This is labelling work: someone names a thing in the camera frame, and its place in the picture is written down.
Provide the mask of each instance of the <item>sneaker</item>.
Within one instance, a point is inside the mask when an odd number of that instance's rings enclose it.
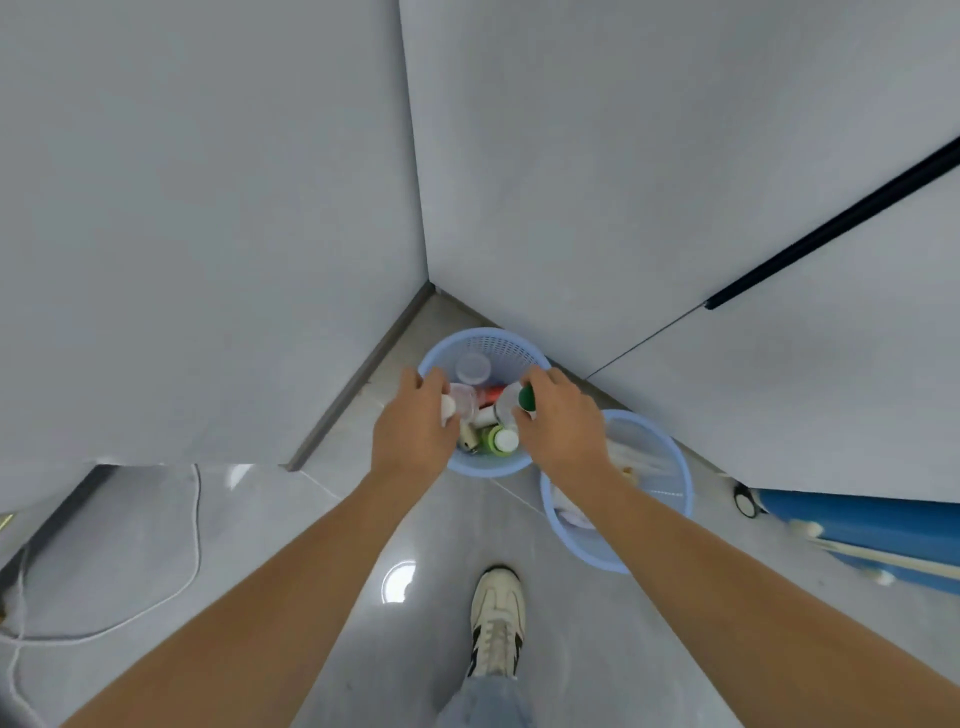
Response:
[[[484,572],[470,608],[473,654],[467,677],[514,677],[527,624],[523,590],[516,574],[506,567]]]

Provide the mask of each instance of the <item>laundry basket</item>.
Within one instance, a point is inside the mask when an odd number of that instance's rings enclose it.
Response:
[[[531,365],[550,368],[550,362],[537,347],[521,336],[502,328],[468,328],[447,336],[427,352],[417,371],[426,376],[433,367],[440,367],[450,381],[457,381],[456,364],[467,352],[480,352],[491,363],[491,384],[512,384],[520,379]],[[530,465],[530,455],[521,447],[516,452],[497,455],[468,455],[454,450],[447,466],[456,473],[474,477],[500,477],[516,473]]]
[[[693,483],[684,454],[673,439],[633,412],[605,409],[603,414],[607,419],[608,438],[653,455],[663,464],[662,474],[646,474],[640,478],[640,490],[689,518],[693,512]],[[546,473],[540,474],[540,496],[550,527],[576,556],[597,569],[628,573],[627,567],[597,531],[579,528],[557,515],[553,503],[553,484]]]

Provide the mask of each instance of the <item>leg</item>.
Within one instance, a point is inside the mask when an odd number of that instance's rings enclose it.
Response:
[[[494,567],[480,578],[470,623],[473,652],[467,679],[437,718],[437,728],[533,728],[516,684],[526,607],[520,580]]]

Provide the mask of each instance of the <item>tile floor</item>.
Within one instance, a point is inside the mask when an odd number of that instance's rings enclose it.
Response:
[[[194,586],[96,643],[24,652],[20,685],[48,723],[65,720],[349,493],[367,470],[372,424],[399,368],[476,325],[453,303],[432,299],[303,473],[254,467],[231,490],[226,467],[203,468],[204,563]],[[697,522],[960,682],[958,597],[860,578],[772,517],[744,519],[729,482],[696,457],[688,461]],[[30,631],[96,629],[176,589],[191,569],[189,475],[126,469],[98,493],[30,572]],[[384,603],[384,577],[402,562],[416,564],[405,600]],[[739,724],[636,583],[566,551],[530,468],[498,481],[441,477],[381,554],[295,728],[430,726],[467,666],[475,580],[499,562],[519,572],[527,595],[518,676],[539,725]],[[0,661],[9,659],[0,648]]]

